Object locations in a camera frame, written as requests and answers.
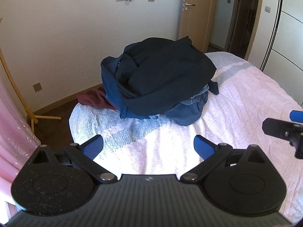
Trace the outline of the maroon garment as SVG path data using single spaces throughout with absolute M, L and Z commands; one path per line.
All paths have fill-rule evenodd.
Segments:
M 106 98 L 106 92 L 103 85 L 100 85 L 98 88 L 78 93 L 77 100 L 81 105 L 99 109 L 117 110 L 117 108 Z

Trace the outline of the low wall socket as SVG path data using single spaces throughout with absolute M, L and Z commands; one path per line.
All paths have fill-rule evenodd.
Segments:
M 41 83 L 36 83 L 33 85 L 33 89 L 35 90 L 35 92 L 41 91 L 42 90 L 42 85 Z

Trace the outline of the wooden door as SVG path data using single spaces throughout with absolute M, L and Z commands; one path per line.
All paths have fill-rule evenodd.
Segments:
M 194 47 L 206 52 L 212 29 L 216 0 L 182 0 L 178 38 L 188 36 Z

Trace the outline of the wooden coat stand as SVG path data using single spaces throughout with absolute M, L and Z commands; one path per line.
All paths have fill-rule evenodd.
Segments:
M 45 116 L 45 115 L 35 115 L 34 112 L 31 110 L 30 106 L 27 104 L 25 98 L 22 96 L 22 93 L 20 92 L 18 85 L 16 84 L 14 77 L 10 71 L 10 64 L 7 64 L 6 55 L 3 54 L 3 50 L 1 49 L 1 65 L 3 66 L 4 72 L 8 78 L 8 81 L 10 82 L 15 94 L 17 95 L 20 103 L 23 105 L 24 110 L 27 114 L 27 117 L 31 121 L 31 131 L 34 133 L 35 125 L 38 124 L 39 120 L 57 120 L 61 121 L 61 117 L 57 116 Z

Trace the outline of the navy blue garment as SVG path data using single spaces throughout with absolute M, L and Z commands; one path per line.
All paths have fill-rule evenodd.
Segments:
M 106 98 L 118 109 L 121 119 L 146 119 L 148 118 L 147 116 L 136 115 L 128 107 L 126 107 L 119 95 L 116 72 L 121 59 L 122 55 L 120 55 L 118 58 L 108 56 L 101 61 L 101 79 L 106 93 Z

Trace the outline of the pink and grey bedspread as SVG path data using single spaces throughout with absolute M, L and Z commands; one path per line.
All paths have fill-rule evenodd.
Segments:
M 209 94 L 201 117 L 181 126 L 162 115 L 156 119 L 121 119 L 118 111 L 77 104 L 69 118 L 74 142 L 82 144 L 99 134 L 104 148 L 95 161 L 122 174 L 175 174 L 181 176 L 201 162 L 194 138 L 201 135 L 215 144 L 236 149 L 256 144 L 268 156 L 287 185 L 280 209 L 287 219 L 302 218 L 302 160 L 285 140 L 266 135 L 267 118 L 289 120 L 301 111 L 298 103 L 276 81 L 253 64 L 227 52 L 208 54 L 217 68 L 213 80 L 219 94 Z

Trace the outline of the black trousers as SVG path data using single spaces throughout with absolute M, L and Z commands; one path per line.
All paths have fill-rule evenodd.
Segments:
M 151 37 L 124 49 L 116 80 L 124 105 L 137 116 L 150 116 L 198 94 L 216 70 L 189 37 Z

